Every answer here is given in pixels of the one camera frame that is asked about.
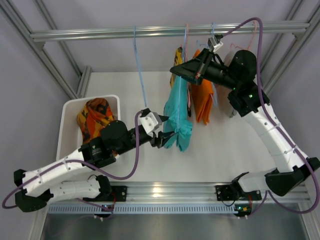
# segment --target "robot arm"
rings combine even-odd
[[[161,148],[174,132],[162,133],[155,131],[168,117],[151,112],[148,108],[142,111],[139,130],[139,145],[150,142],[152,147]],[[97,176],[88,181],[66,181],[72,176],[91,172],[92,169],[81,162],[103,168],[116,161],[119,155],[136,147],[135,128],[127,130],[124,122],[112,121],[100,131],[100,136],[82,145],[79,149],[63,159],[33,171],[19,169],[14,172],[14,182],[17,186],[30,179],[36,180],[26,184],[15,194],[15,203],[23,212],[32,212],[56,201],[74,198],[106,198],[111,193],[111,186],[106,176]],[[58,165],[45,174],[49,168]]]
[[[280,128],[288,135],[264,92],[262,92],[264,107],[275,121],[276,126],[270,122],[263,111],[258,87],[253,81],[257,73],[256,56],[248,50],[239,50],[235,53],[230,65],[226,66],[219,55],[215,53],[215,46],[219,45],[221,37],[221,35],[216,35],[209,38],[210,49],[203,49],[196,58],[172,67],[170,72],[196,85],[200,85],[203,79],[206,79],[231,89],[232,91],[228,95],[230,104],[262,139],[274,159],[276,169],[241,174],[232,181],[232,184],[226,185],[224,188],[219,187],[217,193],[226,196],[226,198],[222,199],[218,196],[218,200],[246,199],[247,193],[254,195],[257,191],[266,190],[284,196],[303,182],[310,175],[310,172],[296,154],[297,145],[294,144],[295,147],[292,148],[278,131],[277,128]],[[320,167],[317,158],[308,158],[304,152],[300,152],[314,171]]]

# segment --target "cable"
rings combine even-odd
[[[92,203],[92,202],[89,202],[89,201],[85,201],[81,198],[76,198],[77,201],[79,202],[82,202],[84,204],[88,204],[88,205],[91,205],[91,206],[94,206],[94,207],[97,207],[97,208],[100,208],[100,209],[103,209],[105,210],[106,212],[110,212],[111,214],[113,214],[113,211],[110,210],[109,208],[105,207],[105,206],[101,206],[101,205],[98,205],[98,204],[95,204],[95,203]]]
[[[235,27],[234,29],[228,31],[227,33],[223,34],[223,37],[231,34],[233,31],[236,31],[237,29],[239,29],[240,27],[242,27],[243,25],[245,25],[248,22],[254,21],[256,20],[259,23],[259,39],[258,39],[258,52],[257,52],[257,57],[256,57],[256,78],[257,78],[257,87],[258,87],[258,95],[259,95],[259,100],[261,103],[261,107],[263,109],[264,114],[266,115],[266,117],[268,118],[268,120],[272,123],[273,126],[276,126],[276,122],[272,119],[272,117],[269,115],[266,107],[265,107],[265,103],[264,103],[264,98],[263,98],[263,93],[262,93],[262,84],[261,84],[261,73],[260,73],[260,65],[261,65],[261,52],[262,52],[262,36],[263,36],[263,23],[262,20],[258,17],[252,17],[246,21],[244,21],[243,23],[239,24],[237,27]],[[303,163],[306,165],[306,167],[308,168],[310,175],[313,179],[314,182],[314,186],[315,186],[315,192],[316,192],[316,196],[315,196],[315,201],[313,203],[313,205],[307,209],[307,210],[303,210],[303,211],[297,211],[297,210],[293,210],[290,209],[286,206],[284,206],[283,204],[281,204],[280,202],[278,202],[275,197],[273,196],[273,194],[269,191],[269,194],[271,196],[271,198],[283,209],[291,212],[291,213],[295,213],[295,214],[307,214],[312,212],[319,204],[319,200],[320,200],[320,189],[319,189],[319,183],[317,181],[317,177],[312,169],[312,167],[310,166],[310,164],[308,163],[308,161],[304,158],[304,156],[302,155],[302,153],[299,151],[299,149],[296,148],[296,145],[290,140],[290,137],[280,128],[280,127],[276,127],[276,129],[280,132],[280,134],[284,137],[284,139],[288,142],[288,144],[295,149],[296,154],[301,158],[301,160],[303,161]]]
[[[88,179],[87,179],[87,180],[89,180],[92,176],[97,177],[97,175],[95,175],[95,174],[91,174],[91,175],[88,177]]]
[[[265,191],[264,198],[263,198],[262,202],[259,204],[259,206],[254,211],[252,211],[250,215],[248,215],[247,217],[241,217],[241,219],[250,218],[252,215],[256,214],[258,212],[258,210],[263,206],[265,201],[267,200],[267,196],[268,196],[268,192]]]
[[[138,162],[139,162],[139,146],[140,146],[140,141],[139,141],[139,125],[138,125],[138,117],[139,115],[142,113],[142,111],[138,111],[134,117],[134,124],[135,124],[135,160],[134,160],[134,166],[133,166],[133,169],[132,171],[127,175],[127,176],[122,176],[122,177],[119,177],[119,176],[114,176],[110,173],[107,173],[103,170],[101,170],[100,168],[86,162],[86,161],[83,161],[83,160],[77,160],[77,159],[70,159],[70,160],[66,160],[65,162],[66,163],[79,163],[79,164],[83,164],[83,165],[86,165],[87,167],[93,169],[93,170],[96,170],[100,173],[102,173],[103,175],[111,178],[111,179],[115,179],[115,180],[126,180],[128,178],[130,178],[136,171],[137,169],[137,166],[138,166]],[[46,170],[42,171],[39,176],[42,176],[48,172],[50,172],[51,170],[55,169],[56,167],[60,166],[60,165],[63,165],[64,163],[63,162],[59,162],[57,163],[56,165],[53,165],[49,168],[47,168]],[[12,205],[12,206],[6,206],[6,203],[8,201],[8,199],[13,195],[15,194],[19,189],[22,189],[24,186],[26,186],[27,184],[31,183],[32,181],[36,180],[38,178],[38,176],[34,176],[32,178],[30,178],[29,180],[27,180],[26,182],[24,182],[23,184],[21,184],[20,186],[17,186],[14,190],[12,190],[3,200],[2,202],[2,208],[4,209],[13,209],[13,208],[16,208],[17,205]],[[96,206],[96,207],[99,207],[99,208],[102,208],[102,209],[105,209],[104,207],[100,206],[100,205],[97,205],[97,204],[94,204],[93,206]]]
[[[222,200],[221,200],[221,202],[222,202],[225,206],[231,207],[233,204],[235,204],[236,200],[233,200],[233,203],[231,203],[231,204],[229,204],[229,205],[228,205],[228,204],[225,204],[224,201],[222,201]]]
[[[238,46],[238,45],[235,45],[234,43],[231,43],[231,44],[230,44],[230,51],[231,51],[231,49],[232,49],[232,46],[234,46],[235,49],[238,48],[238,49],[241,49],[241,50],[245,50],[243,47]]]

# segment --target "orange patterned scarf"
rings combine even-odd
[[[82,132],[83,144],[100,136],[100,130],[114,120],[109,103],[104,98],[88,101],[77,115]]]

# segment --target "orange cloth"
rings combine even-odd
[[[201,51],[197,49],[193,57],[198,56],[200,52]],[[201,85],[192,84],[192,100],[197,123],[199,123],[201,119],[204,125],[210,122],[210,112],[214,103],[212,99],[213,94],[212,83],[206,79],[202,81]]]
[[[114,120],[109,103],[101,97],[88,101],[77,115],[83,144],[100,136],[100,130]]]

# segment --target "white basket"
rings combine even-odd
[[[83,143],[82,133],[77,122],[78,113],[85,104],[95,98],[104,98],[108,101],[113,116],[120,120],[120,100],[116,95],[87,97],[67,101],[62,110],[56,160],[69,155]]]

